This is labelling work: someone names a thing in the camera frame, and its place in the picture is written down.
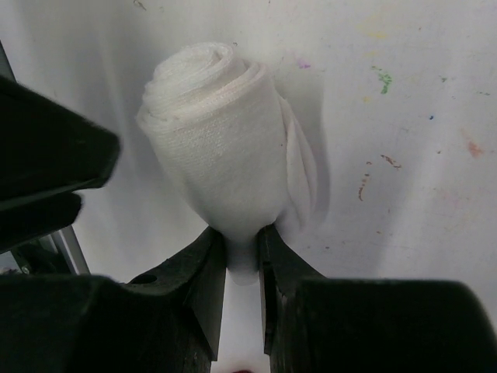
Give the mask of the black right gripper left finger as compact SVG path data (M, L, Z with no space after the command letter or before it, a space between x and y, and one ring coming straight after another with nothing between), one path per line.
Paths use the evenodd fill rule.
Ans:
M224 282L224 243L212 228L127 284L2 276L1 370L208 372L218 355Z

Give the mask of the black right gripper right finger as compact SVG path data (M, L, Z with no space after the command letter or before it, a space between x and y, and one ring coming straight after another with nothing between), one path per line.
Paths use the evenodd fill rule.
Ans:
M327 278L272 226L257 238L273 372L494 372L496 335L456 281Z

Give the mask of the plain white sock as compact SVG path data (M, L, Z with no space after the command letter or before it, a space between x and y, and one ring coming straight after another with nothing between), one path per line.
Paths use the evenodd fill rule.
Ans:
M233 281L259 271L256 236L284 238L314 213L317 166L268 68L222 43L200 43L159 64L137 123L187 204L224 237Z

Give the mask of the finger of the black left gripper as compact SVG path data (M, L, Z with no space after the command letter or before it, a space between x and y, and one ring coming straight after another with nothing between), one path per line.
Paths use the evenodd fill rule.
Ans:
M120 140L113 132L2 78L1 239L13 232L7 222L14 209L103 187L119 156Z

